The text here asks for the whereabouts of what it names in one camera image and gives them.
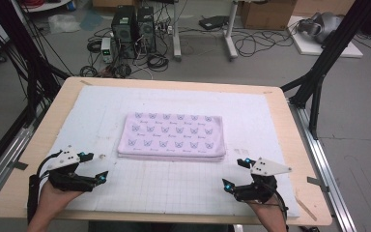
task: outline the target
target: cardboard box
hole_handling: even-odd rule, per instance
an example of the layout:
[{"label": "cardboard box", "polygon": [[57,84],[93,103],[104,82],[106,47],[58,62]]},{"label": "cardboard box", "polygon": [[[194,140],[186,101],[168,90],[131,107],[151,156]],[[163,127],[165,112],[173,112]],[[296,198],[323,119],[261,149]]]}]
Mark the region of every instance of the cardboard box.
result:
[{"label": "cardboard box", "polygon": [[285,30],[297,0],[271,0],[265,4],[244,3],[241,19],[244,28]]},{"label": "cardboard box", "polygon": [[93,0],[93,7],[104,10],[116,10],[119,5],[138,6],[137,0]]},{"label": "cardboard box", "polygon": [[345,15],[354,2],[355,0],[298,0],[293,15],[311,17],[317,12]]}]

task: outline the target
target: metal bracket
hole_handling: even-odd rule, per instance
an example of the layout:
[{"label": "metal bracket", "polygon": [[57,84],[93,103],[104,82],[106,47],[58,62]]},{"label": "metal bracket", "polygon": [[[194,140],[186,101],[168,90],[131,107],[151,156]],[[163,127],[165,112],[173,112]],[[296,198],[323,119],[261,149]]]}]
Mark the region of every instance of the metal bracket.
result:
[{"label": "metal bracket", "polygon": [[20,169],[20,170],[24,171],[24,170],[26,170],[26,168],[28,166],[29,166],[29,164],[26,164],[24,162],[14,161],[14,162],[9,163],[7,167],[17,168],[17,169]]},{"label": "metal bracket", "polygon": [[306,179],[308,183],[321,187],[322,192],[330,192],[329,186],[324,185],[324,183],[321,180],[312,177],[307,177]]}]

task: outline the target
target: grid paper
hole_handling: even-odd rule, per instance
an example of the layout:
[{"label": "grid paper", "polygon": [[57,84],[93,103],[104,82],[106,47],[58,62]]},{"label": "grid paper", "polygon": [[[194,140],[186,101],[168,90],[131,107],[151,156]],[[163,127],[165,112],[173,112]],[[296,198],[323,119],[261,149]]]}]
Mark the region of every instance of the grid paper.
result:
[{"label": "grid paper", "polygon": [[[119,158],[125,117],[133,111],[158,111],[222,117],[225,159],[219,163]],[[108,212],[253,216],[253,211],[223,190],[222,178],[236,186],[252,182],[237,159],[260,157],[284,163],[267,100],[261,95],[85,86],[61,128],[50,154],[72,145],[92,152],[76,173],[109,171],[107,182],[72,201],[68,209]],[[299,209],[288,174],[277,175],[278,191]]]}]

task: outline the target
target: desk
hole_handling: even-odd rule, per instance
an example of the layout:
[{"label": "desk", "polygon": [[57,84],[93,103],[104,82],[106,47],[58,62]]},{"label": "desk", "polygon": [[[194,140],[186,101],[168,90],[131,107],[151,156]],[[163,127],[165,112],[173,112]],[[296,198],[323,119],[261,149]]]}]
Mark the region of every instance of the desk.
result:
[{"label": "desk", "polygon": [[[233,32],[233,26],[234,26],[234,20],[236,18],[237,8],[238,8],[238,2],[240,0],[233,0],[231,4],[231,11],[230,11],[230,17],[228,20],[228,28],[226,31],[224,31],[224,39],[227,44],[228,51],[230,52],[230,61],[238,57],[237,50],[234,46],[234,42],[231,38],[231,33]],[[258,1],[258,0],[244,0],[245,2],[251,2],[251,1]],[[179,0],[174,0],[174,18],[177,18],[174,21],[174,35],[173,35],[173,49],[174,49],[174,58],[178,61],[181,61],[182,59],[182,50],[180,47],[180,35],[179,35],[179,18],[180,16],[177,15],[177,7],[178,7]]]},{"label": "desk", "polygon": [[[0,192],[0,218],[26,218],[25,203],[28,194],[28,178],[35,173],[52,147],[83,86],[117,86],[149,89],[213,91],[263,95],[270,107],[277,138],[291,173],[295,197],[300,206],[300,217],[288,219],[294,225],[329,225],[331,216],[327,203],[318,186],[308,184],[306,177],[315,178],[314,171],[302,144],[300,134],[282,91],[277,87],[241,86],[227,84],[187,83],[151,80],[100,79],[71,77],[67,79],[53,105],[35,132],[20,161],[28,163],[26,170],[14,169]],[[104,219],[159,222],[205,222],[231,224],[259,224],[256,217],[194,216],[144,213],[111,213],[65,211],[59,218]]]}]

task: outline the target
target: electronic device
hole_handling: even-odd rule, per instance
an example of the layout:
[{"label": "electronic device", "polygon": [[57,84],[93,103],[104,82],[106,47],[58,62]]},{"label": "electronic device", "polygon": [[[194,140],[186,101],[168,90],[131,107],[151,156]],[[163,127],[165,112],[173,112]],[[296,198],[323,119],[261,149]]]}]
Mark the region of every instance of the electronic device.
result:
[{"label": "electronic device", "polygon": [[156,52],[156,32],[153,7],[141,7],[137,11],[141,52]]},{"label": "electronic device", "polygon": [[[93,153],[77,153],[72,146],[69,146],[43,160],[37,173],[29,177],[28,222],[32,220],[38,209],[40,183],[44,177],[48,177],[50,184],[62,191],[92,191],[94,187],[106,182],[108,171],[101,172],[95,177],[79,176],[75,173],[81,162],[92,160],[93,156]],[[53,159],[52,162],[44,173],[41,173],[45,163],[51,159]]]},{"label": "electronic device", "polygon": [[311,18],[303,19],[298,24],[299,32],[306,32],[319,44],[326,44],[327,39],[338,28],[342,18],[333,13],[315,13]]},{"label": "electronic device", "polygon": [[277,184],[274,175],[292,171],[292,168],[277,162],[259,158],[257,161],[252,159],[238,159],[239,166],[250,169],[253,182],[250,185],[236,187],[234,183],[222,179],[224,190],[234,195],[237,201],[255,201],[258,204],[265,204],[274,194],[278,197],[281,211],[285,218],[288,208],[285,207],[282,197],[276,191]]},{"label": "electronic device", "polygon": [[111,39],[101,39],[101,56],[106,64],[110,64],[113,61],[113,52],[111,49]]},{"label": "electronic device", "polygon": [[198,24],[206,30],[213,30],[218,27],[222,27],[228,24],[228,16],[212,16],[201,19],[198,21]]},{"label": "electronic device", "polygon": [[139,39],[135,8],[131,5],[117,6],[111,22],[117,52],[122,58],[136,58],[135,44]]}]

